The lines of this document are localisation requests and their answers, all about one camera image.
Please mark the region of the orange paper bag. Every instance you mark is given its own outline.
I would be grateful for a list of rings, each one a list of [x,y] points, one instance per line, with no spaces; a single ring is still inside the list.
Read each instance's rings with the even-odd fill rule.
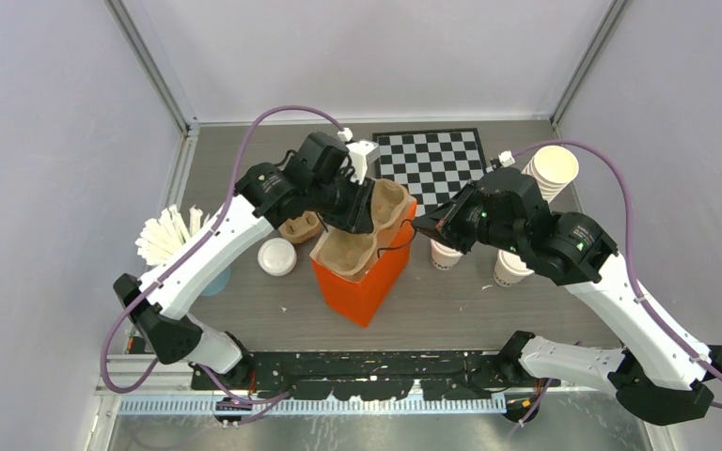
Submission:
[[[369,325],[385,297],[407,266],[414,231],[416,200],[409,196],[400,217],[381,231],[369,247],[369,258],[360,272],[342,276],[320,262],[320,252],[336,232],[324,233],[309,254],[324,303],[360,327]]]

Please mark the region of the white paper coffee cup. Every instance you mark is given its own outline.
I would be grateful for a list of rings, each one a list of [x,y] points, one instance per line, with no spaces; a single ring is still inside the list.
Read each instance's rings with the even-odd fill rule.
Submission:
[[[499,286],[509,288],[522,282],[533,273],[534,272],[532,270],[527,268],[519,267],[513,269],[512,267],[506,265],[504,261],[498,260],[494,266],[493,278]]]

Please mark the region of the white plastic cup lid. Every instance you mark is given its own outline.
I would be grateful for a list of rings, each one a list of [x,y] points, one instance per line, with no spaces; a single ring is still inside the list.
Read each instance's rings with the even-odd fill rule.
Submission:
[[[517,255],[499,250],[497,252],[497,262],[495,272],[499,275],[526,277],[534,273],[529,269],[524,261]]]

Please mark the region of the stack of white paper cups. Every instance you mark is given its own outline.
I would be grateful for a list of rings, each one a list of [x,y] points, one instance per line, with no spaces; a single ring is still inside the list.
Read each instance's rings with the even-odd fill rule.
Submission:
[[[537,181],[541,196],[552,202],[579,174],[575,155],[562,146],[540,148],[527,163],[522,173]]]

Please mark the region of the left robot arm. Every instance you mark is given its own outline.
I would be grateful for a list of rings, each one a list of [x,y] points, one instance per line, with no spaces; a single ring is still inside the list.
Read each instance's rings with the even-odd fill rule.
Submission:
[[[243,350],[230,334],[192,317],[191,306],[237,257],[306,211],[335,229],[371,233],[375,181],[367,172],[378,151],[368,140],[343,143],[312,132],[285,161],[251,166],[224,206],[166,262],[139,277],[122,274],[113,290],[158,362],[205,365],[227,388],[243,387],[251,374]]]

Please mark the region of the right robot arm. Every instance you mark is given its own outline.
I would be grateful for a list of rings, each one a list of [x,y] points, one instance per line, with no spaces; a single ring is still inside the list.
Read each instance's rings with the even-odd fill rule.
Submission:
[[[590,217],[550,210],[536,180],[499,168],[467,183],[447,203],[415,218],[414,229],[469,252],[481,243],[519,257],[535,274],[585,303],[619,338],[611,350],[514,333],[499,352],[511,385],[555,379],[596,389],[656,426],[702,418],[714,405],[707,381],[722,372],[722,346],[709,346],[631,282],[625,256]]]

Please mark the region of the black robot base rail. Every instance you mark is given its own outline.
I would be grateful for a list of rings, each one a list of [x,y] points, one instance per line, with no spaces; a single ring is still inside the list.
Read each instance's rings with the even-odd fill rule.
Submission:
[[[477,400],[511,388],[536,392],[542,383],[494,351],[256,351],[226,375],[211,379],[195,365],[191,387],[254,399],[285,394],[296,400],[400,400],[415,389],[425,399]]]

